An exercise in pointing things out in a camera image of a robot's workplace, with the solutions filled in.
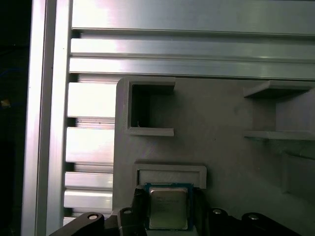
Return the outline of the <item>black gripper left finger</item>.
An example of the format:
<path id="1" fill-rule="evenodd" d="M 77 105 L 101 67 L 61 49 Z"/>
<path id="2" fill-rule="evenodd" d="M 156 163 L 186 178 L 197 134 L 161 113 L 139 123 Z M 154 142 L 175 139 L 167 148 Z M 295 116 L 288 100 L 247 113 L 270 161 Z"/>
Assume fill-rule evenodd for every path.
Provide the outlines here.
<path id="1" fill-rule="evenodd" d="M 75 218 L 52 236 L 145 236 L 145 221 L 149 194 L 144 186 L 137 186 L 132 204 L 105 218 L 99 212 L 87 212 Z"/>

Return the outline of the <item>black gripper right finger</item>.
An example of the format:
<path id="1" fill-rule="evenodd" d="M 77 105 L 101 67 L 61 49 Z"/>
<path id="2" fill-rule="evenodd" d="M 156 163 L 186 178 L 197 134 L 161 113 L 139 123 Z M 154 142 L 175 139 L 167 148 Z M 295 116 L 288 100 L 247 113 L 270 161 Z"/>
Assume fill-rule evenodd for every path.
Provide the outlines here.
<path id="1" fill-rule="evenodd" d="M 193 223 L 199 236 L 299 236 L 260 213 L 245 213 L 237 219 L 221 208 L 212 208 L 199 188 L 193 189 Z"/>

